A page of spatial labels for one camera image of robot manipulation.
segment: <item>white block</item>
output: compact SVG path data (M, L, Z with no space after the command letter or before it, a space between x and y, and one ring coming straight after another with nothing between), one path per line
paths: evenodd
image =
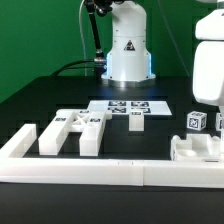
M98 156L106 124L106 111L91 112L79 139L80 156Z
M22 158L36 138L36 125L23 125L22 128L1 148L0 158Z
M74 121L75 113L65 111L57 113L39 140L40 155L57 155L68 136L66 126Z
M187 128L201 131L206 127L207 114L192 111L187 115Z
M129 114L129 131L144 131L144 113L142 110L132 110Z
M222 117L221 113L217 113L216 114L216 122L215 122L216 131L222 130L222 122L223 122L223 117Z
M186 140L174 136L171 140L171 159L175 161L221 161L221 139L209 134L187 134Z

